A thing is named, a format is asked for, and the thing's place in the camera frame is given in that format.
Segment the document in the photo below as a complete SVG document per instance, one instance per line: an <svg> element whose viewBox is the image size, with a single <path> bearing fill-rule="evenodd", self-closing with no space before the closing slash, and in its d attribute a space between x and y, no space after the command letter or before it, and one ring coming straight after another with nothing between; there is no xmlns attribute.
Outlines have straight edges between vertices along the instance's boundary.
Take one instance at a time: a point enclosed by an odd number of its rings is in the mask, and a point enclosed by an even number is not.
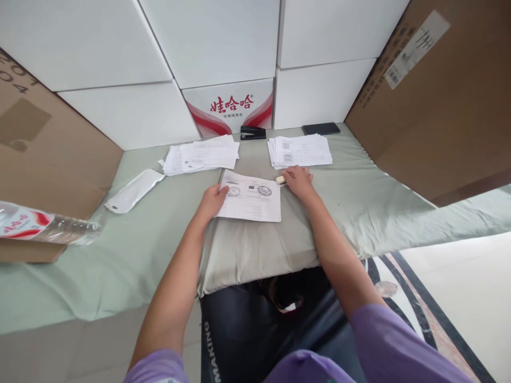
<svg viewBox="0 0 511 383"><path fill-rule="evenodd" d="M275 181L225 170L220 187L224 186L228 186L229 191L216 217L281 221L281 188Z"/></svg>
<svg viewBox="0 0 511 383"><path fill-rule="evenodd" d="M230 135L171 146L163 172L166 176L175 176L217 168L234 169L240 158L239 147L240 143L234 142Z"/></svg>
<svg viewBox="0 0 511 383"><path fill-rule="evenodd" d="M288 166L313 166L332 164L328 140L318 134L302 137L270 138L268 152L275 169Z"/></svg>

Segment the stamp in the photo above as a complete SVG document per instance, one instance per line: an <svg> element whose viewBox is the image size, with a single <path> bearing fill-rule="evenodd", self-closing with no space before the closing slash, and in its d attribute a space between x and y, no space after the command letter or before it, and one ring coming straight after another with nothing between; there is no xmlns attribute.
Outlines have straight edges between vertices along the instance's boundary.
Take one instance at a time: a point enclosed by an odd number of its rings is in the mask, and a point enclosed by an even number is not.
<svg viewBox="0 0 511 383"><path fill-rule="evenodd" d="M231 186L231 187L229 187L229 191L227 192L227 195L229 197L237 197L238 195L240 195L240 193L241 193L240 188L238 188L236 186Z"/></svg>
<svg viewBox="0 0 511 383"><path fill-rule="evenodd" d="M264 197L269 197L271 195L271 189L268 186L259 186L257 191Z"/></svg>

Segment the cardboard panel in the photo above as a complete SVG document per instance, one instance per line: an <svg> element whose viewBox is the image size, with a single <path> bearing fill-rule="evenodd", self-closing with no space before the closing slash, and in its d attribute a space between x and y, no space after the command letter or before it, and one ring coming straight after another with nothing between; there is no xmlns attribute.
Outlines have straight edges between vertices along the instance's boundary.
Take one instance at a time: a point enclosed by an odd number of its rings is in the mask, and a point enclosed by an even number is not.
<svg viewBox="0 0 511 383"><path fill-rule="evenodd" d="M60 92L124 150L199 139L175 82Z"/></svg>
<svg viewBox="0 0 511 383"><path fill-rule="evenodd" d="M342 122L375 60L278 69L274 129Z"/></svg>
<svg viewBox="0 0 511 383"><path fill-rule="evenodd" d="M123 150L1 49L0 71L0 144L110 189Z"/></svg>
<svg viewBox="0 0 511 383"><path fill-rule="evenodd" d="M171 78L136 1L1 2L0 46L52 91Z"/></svg>
<svg viewBox="0 0 511 383"><path fill-rule="evenodd" d="M123 151L0 51L0 200L88 219ZM0 262L53 262L64 245L0 238Z"/></svg>
<svg viewBox="0 0 511 383"><path fill-rule="evenodd" d="M380 55L408 0L282 0L281 69Z"/></svg>
<svg viewBox="0 0 511 383"><path fill-rule="evenodd" d="M184 89L183 96L202 137L271 128L273 78Z"/></svg>
<svg viewBox="0 0 511 383"><path fill-rule="evenodd" d="M279 1L140 3L181 89L275 76Z"/></svg>
<svg viewBox="0 0 511 383"><path fill-rule="evenodd" d="M433 11L449 28L393 84ZM510 19L505 0L412 0L346 119L376 165L438 206L511 182Z"/></svg>

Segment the brown cardboard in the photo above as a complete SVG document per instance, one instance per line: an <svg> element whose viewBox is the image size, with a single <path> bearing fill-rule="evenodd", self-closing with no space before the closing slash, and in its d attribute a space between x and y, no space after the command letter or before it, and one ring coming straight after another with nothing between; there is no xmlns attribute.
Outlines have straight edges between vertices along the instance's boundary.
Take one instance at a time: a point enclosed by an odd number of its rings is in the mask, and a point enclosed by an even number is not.
<svg viewBox="0 0 511 383"><path fill-rule="evenodd" d="M394 90L430 13L451 25ZM383 171L437 206L511 183L511 2L411 0L345 122Z"/></svg>
<svg viewBox="0 0 511 383"><path fill-rule="evenodd" d="M123 150L0 51L0 200L88 219ZM53 262L64 245L0 238L0 262Z"/></svg>

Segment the black stapler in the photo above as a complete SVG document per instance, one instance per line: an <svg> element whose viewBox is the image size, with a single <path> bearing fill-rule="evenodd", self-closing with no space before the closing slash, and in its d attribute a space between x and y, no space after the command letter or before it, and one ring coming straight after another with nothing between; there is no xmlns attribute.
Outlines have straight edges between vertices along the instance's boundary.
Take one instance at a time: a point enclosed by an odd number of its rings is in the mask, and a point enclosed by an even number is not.
<svg viewBox="0 0 511 383"><path fill-rule="evenodd" d="M241 127L241 141L249 139L266 139L266 129L256 127Z"/></svg>

